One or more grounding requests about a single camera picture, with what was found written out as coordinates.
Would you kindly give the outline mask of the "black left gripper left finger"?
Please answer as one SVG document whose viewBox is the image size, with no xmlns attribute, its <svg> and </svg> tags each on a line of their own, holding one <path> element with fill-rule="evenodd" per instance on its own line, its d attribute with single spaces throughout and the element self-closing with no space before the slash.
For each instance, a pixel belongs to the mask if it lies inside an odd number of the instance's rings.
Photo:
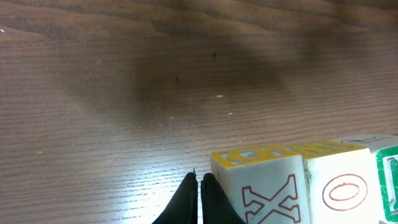
<svg viewBox="0 0 398 224">
<path fill-rule="evenodd" d="M 152 224 L 197 224 L 198 182 L 196 173 L 189 172 L 181 181 L 163 212 Z"/>
</svg>

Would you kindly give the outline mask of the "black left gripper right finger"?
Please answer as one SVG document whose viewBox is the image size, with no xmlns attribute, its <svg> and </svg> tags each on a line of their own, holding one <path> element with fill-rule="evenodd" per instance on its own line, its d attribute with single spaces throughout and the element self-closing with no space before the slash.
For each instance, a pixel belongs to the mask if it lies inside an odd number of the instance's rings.
<svg viewBox="0 0 398 224">
<path fill-rule="evenodd" d="M 201 203 L 203 224 L 246 224 L 212 173 L 206 173 L 201 181 Z"/>
</svg>

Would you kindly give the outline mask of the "blue sided X wooden block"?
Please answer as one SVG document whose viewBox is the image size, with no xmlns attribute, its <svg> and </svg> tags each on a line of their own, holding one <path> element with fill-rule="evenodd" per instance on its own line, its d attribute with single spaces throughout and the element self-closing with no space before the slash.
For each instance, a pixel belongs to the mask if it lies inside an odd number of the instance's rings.
<svg viewBox="0 0 398 224">
<path fill-rule="evenodd" d="M 310 224 L 302 155 L 260 145 L 213 152 L 211 171 L 246 223 Z"/>
</svg>

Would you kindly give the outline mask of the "yellow sided O wooden block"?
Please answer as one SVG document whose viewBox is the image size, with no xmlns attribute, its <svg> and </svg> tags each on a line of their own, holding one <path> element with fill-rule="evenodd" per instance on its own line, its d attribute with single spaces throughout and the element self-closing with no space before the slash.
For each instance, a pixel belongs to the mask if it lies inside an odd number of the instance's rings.
<svg viewBox="0 0 398 224">
<path fill-rule="evenodd" d="M 313 224 L 379 222 L 377 172 L 367 146 L 314 140 L 283 148 L 302 155 Z"/>
</svg>

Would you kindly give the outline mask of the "green N wooden block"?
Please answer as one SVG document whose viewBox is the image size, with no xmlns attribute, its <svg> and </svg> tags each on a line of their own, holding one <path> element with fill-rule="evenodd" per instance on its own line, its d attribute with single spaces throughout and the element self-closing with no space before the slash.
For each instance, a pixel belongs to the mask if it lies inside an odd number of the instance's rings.
<svg viewBox="0 0 398 224">
<path fill-rule="evenodd" d="M 369 148 L 379 181 L 379 220 L 383 223 L 397 223 L 397 136 L 362 134 L 338 138 L 336 141 Z"/>
</svg>

